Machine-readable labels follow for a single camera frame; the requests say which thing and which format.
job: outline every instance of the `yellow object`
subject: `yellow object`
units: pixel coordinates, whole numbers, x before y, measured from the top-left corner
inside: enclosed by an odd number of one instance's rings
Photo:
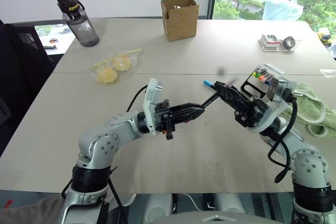
[[[127,71],[132,66],[131,58],[127,54],[118,55],[111,59],[115,70]]]
[[[117,79],[117,77],[117,72],[111,67],[101,66],[97,69],[97,81],[100,83],[112,83]]]

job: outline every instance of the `cardboard box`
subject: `cardboard box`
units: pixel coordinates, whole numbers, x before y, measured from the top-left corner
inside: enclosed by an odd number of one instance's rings
[[[161,0],[164,32],[169,41],[196,35],[199,5],[194,0]]]

